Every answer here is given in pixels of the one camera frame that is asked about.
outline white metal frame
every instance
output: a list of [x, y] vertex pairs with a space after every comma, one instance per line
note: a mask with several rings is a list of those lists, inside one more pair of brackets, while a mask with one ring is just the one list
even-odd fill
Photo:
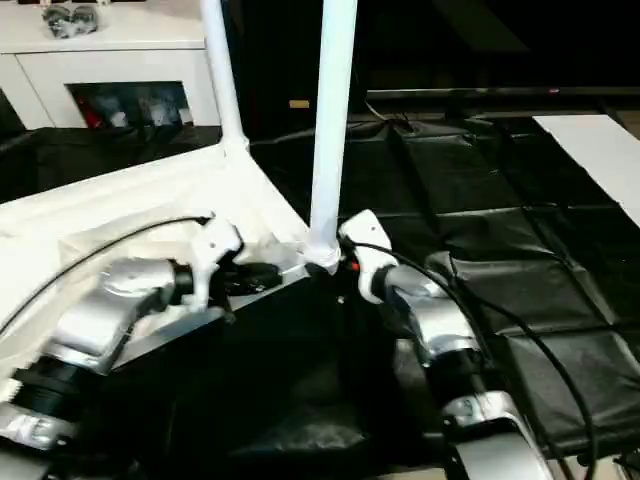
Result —
[[[221, 2], [200, 2], [207, 52], [222, 120], [223, 143], [226, 147], [246, 148], [248, 141], [242, 130]], [[357, 11], [358, 0], [324, 0], [311, 233], [305, 253], [310, 261], [330, 271], [340, 259], [336, 234]]]

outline black cable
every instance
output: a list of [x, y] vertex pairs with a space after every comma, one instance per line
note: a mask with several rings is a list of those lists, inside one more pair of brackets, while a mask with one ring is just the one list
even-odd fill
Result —
[[[379, 252], [391, 255], [396, 260], [398, 260], [400, 263], [413, 268], [414, 270], [416, 270], [416, 271], [420, 272], [421, 274], [423, 274], [425, 277], [429, 278], [436, 285], [438, 285], [453, 301], [455, 301], [456, 304], [458, 304], [458, 306], [460, 307], [460, 309], [463, 312], [466, 310], [465, 308], [463, 308], [462, 305], [460, 305], [460, 302], [458, 300], [458, 296], [454, 294], [453, 289], [449, 285], [447, 285], [434, 272], [430, 272], [429, 270], [427, 270], [426, 268], [422, 267], [418, 263], [414, 262], [410, 258], [407, 258], [404, 255], [401, 255], [401, 254], [399, 254], [397, 252], [394, 252], [394, 251], [392, 251], [392, 250], [390, 250], [388, 248], [381, 247], [379, 245], [374, 245], [374, 244], [370, 244], [370, 243], [351, 242], [351, 241], [349, 241], [349, 244], [350, 244], [350, 246], [353, 246], [353, 247], [370, 248], [372, 250], [377, 250]], [[582, 419], [583, 419], [583, 422], [584, 422], [584, 425], [585, 425], [585, 433], [586, 433], [587, 441], [588, 441], [588, 445], [589, 445], [589, 466], [587, 467], [587, 472], [586, 472], [584, 478], [585, 478], [585, 480], [593, 480], [595, 472], [596, 472], [596, 468], [597, 468], [597, 461], [598, 461], [598, 441], [597, 441], [597, 438], [596, 438], [596, 435], [595, 435], [595, 429], [594, 429], [594, 425], [593, 425], [593, 418], [591, 416], [591, 413], [589, 412], [589, 408], [587, 407], [587, 404], [586, 404], [586, 401], [585, 401], [584, 397], [580, 393], [580, 390], [578, 389], [578, 387], [576, 386], [575, 382], [573, 381], [573, 379], [571, 378], [571, 376], [569, 375], [569, 373], [565, 369], [564, 365], [562, 365], [562, 363], [558, 360], [558, 358], [551, 351], [551, 349], [540, 339], [540, 336], [535, 331], [533, 331], [531, 329], [531, 327], [529, 327], [525, 322], [523, 322], [522, 319], [520, 319], [517, 315], [505, 310], [504, 308], [502, 308], [502, 307], [500, 307], [498, 305], [495, 305], [495, 304], [493, 304], [493, 303], [491, 303], [491, 302], [479, 297], [478, 295], [476, 295], [468, 287], [466, 287], [466, 285], [464, 283], [462, 283], [460, 281], [460, 278], [459, 278], [458, 273], [457, 273], [457, 269], [455, 268], [455, 265], [453, 264], [453, 260], [451, 260], [451, 266], [452, 266], [452, 269], [453, 269], [453, 275], [454, 275], [454, 279], [456, 281], [456, 285], [459, 288], [461, 288], [462, 290], [464, 290], [465, 293], [467, 293], [469, 296], [471, 296], [479, 304], [484, 305], [485, 307], [494, 310], [495, 312], [503, 315], [504, 317], [508, 318], [510, 321], [515, 323], [525, 333], [525, 335], [529, 339], [531, 339], [531, 341], [533, 341], [533, 343], [542, 351], [544, 356], [547, 358], [547, 360], [549, 360], [549, 362], [551, 363], [553, 368], [556, 370], [556, 372], [558, 372], [558, 374], [562, 378], [563, 382], [565, 383], [565, 385], [569, 389], [569, 392], [571, 393], [571, 396], [573, 397], [574, 401], [576, 402], [576, 405], [578, 406], [578, 410], [580, 410], [580, 414], [582, 416]], [[542, 422], [540, 422], [539, 419], [536, 418], [536, 422], [538, 423], [538, 425], [542, 426]], [[564, 460], [564, 458], [562, 456], [559, 455], [557, 447], [547, 437], [546, 432], [545, 432], [544, 436], [546, 437], [544, 439], [545, 443], [547, 443], [549, 445], [549, 449], [550, 449], [551, 453], [554, 456], [557, 457], [556, 460], [558, 461], [558, 464], [560, 465], [560, 468], [561, 468], [563, 474], [565, 475], [565, 477], [567, 479], [572, 480], [573, 479], [573, 475], [571, 474], [571, 471], [570, 471], [568, 465], [566, 464], [566, 461]]]
[[136, 235], [140, 235], [141, 233], [147, 232], [149, 230], [154, 230], [156, 228], [163, 227], [165, 225], [172, 225], [174, 223], [183, 223], [183, 222], [197, 222], [200, 225], [204, 225], [209, 220], [211, 220], [211, 218], [209, 218], [209, 217], [189, 216], [189, 217], [172, 218], [172, 219], [169, 219], [169, 220], [162, 220], [162, 221], [159, 221], [159, 222], [150, 223], [148, 225], [145, 225], [144, 227], [140, 227], [140, 228], [138, 228], [138, 229], [136, 229], [136, 230], [134, 230], [132, 232], [129, 232], [129, 233], [125, 234], [125, 235], [122, 235], [122, 236], [114, 239], [114, 240], [111, 240], [111, 241], [105, 243], [104, 245], [102, 245], [101, 247], [98, 247], [97, 249], [93, 250], [92, 252], [89, 252], [85, 256], [80, 257], [78, 260], [76, 260], [75, 262], [71, 263], [70, 265], [66, 266], [65, 268], [60, 270], [58, 273], [56, 273], [47, 282], [45, 282], [36, 291], [34, 291], [24, 302], [22, 302], [22, 304], [7, 319], [7, 321], [4, 323], [4, 325], [2, 325], [0, 327], [0, 341], [2, 341], [2, 338], [4, 337], [6, 332], [9, 330], [11, 325], [13, 323], [15, 323], [15, 321], [18, 319], [18, 317], [20, 317], [20, 315], [22, 315], [38, 299], [38, 297], [40, 297], [40, 295], [42, 295], [44, 292], [46, 292], [51, 286], [53, 286], [56, 282], [58, 282], [58, 280], [60, 280], [62, 277], [67, 275], [72, 270], [75, 270], [76, 268], [78, 268], [83, 263], [85, 263], [85, 262], [91, 260], [92, 258], [100, 255], [101, 253], [109, 250], [110, 248], [114, 247], [115, 245], [117, 245], [119, 243], [122, 243], [125, 240], [129, 240], [130, 238], [135, 237]]

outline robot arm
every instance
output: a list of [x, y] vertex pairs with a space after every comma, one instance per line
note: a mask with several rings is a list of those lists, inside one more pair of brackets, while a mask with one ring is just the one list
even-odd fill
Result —
[[206, 309], [212, 275], [242, 247], [237, 230], [215, 217], [197, 239], [192, 265], [142, 258], [113, 262], [63, 314], [37, 360], [14, 373], [22, 385], [11, 402], [0, 404], [0, 437], [44, 451], [73, 438], [136, 322], [169, 305]]
[[371, 211], [347, 221], [340, 233], [355, 243], [363, 298], [393, 307], [410, 333], [443, 419], [448, 478], [551, 480], [527, 423], [481, 350], [465, 312], [433, 280], [398, 266], [389, 254], [357, 245], [390, 247]]

